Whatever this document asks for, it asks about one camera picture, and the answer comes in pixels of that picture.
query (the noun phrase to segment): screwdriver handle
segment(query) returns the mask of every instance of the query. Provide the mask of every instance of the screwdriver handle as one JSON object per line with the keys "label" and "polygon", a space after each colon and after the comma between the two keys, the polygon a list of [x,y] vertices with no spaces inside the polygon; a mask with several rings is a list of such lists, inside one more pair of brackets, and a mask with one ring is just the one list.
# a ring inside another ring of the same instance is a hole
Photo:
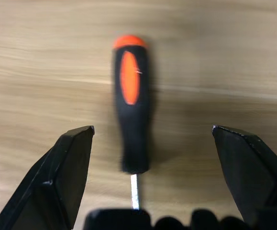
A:
{"label": "screwdriver handle", "polygon": [[146,43],[133,35],[114,44],[115,100],[123,137],[122,170],[149,169],[147,132],[150,114],[149,67]]}

